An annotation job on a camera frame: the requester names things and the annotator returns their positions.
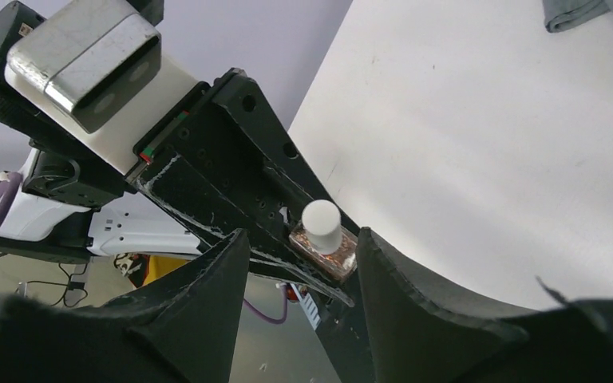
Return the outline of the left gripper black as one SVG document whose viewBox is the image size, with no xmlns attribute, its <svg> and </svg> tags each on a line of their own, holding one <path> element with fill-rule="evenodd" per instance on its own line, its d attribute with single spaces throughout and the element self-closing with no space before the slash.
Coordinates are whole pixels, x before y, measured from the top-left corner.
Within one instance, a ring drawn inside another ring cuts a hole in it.
<svg viewBox="0 0 613 383">
<path fill-rule="evenodd" d="M 351 287 L 289 240 L 303 208 L 330 195 L 243 70 L 197 83 L 133 150 L 142 159 L 127 181 L 203 243 L 242 229 L 252 274 L 354 304 Z"/>
</svg>

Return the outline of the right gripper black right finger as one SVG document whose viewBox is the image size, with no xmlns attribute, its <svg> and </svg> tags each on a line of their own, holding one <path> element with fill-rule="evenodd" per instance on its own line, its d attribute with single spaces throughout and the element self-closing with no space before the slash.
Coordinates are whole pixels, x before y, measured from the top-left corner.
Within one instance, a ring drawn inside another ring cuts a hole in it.
<svg viewBox="0 0 613 383">
<path fill-rule="evenodd" d="M 613 382 L 613 299 L 531 310 L 412 261 L 368 227 L 356 250 L 380 382 Z"/>
</svg>

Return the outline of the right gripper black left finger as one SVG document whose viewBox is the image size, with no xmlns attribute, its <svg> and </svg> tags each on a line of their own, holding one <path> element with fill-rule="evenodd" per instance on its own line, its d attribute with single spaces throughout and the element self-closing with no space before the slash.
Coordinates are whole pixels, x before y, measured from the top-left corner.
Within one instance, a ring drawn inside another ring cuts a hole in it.
<svg viewBox="0 0 613 383">
<path fill-rule="evenodd" d="M 0 294 L 0 382 L 226 382 L 249 267 L 236 230 L 103 306 Z"/>
</svg>

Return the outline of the glitter nail polish bottle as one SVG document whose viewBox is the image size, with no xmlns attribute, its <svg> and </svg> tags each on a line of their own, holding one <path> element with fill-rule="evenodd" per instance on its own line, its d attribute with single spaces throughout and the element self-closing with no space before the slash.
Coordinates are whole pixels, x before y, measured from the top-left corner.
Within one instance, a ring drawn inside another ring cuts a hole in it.
<svg viewBox="0 0 613 383">
<path fill-rule="evenodd" d="M 289 234 L 291 246 L 305 259 L 310 260 L 337 282 L 345 282 L 356 270 L 356 247 L 358 238 L 348 229 L 342 227 L 342 243 L 330 255 L 318 253 L 307 238 L 307 232 L 298 223 Z"/>
</svg>

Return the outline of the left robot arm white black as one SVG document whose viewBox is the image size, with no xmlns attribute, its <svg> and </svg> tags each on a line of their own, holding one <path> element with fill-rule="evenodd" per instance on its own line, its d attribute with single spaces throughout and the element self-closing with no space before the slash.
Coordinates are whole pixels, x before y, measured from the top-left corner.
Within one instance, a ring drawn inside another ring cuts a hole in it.
<svg viewBox="0 0 613 383">
<path fill-rule="evenodd" d="M 184 257 L 242 229 L 252 274 L 354 306 L 358 227 L 343 216 L 342 249 L 313 248 L 301 215 L 329 194 L 259 84 L 195 79 L 164 54 L 163 16 L 160 1 L 0 10 L 0 123 L 32 146 L 0 247 Z"/>
</svg>

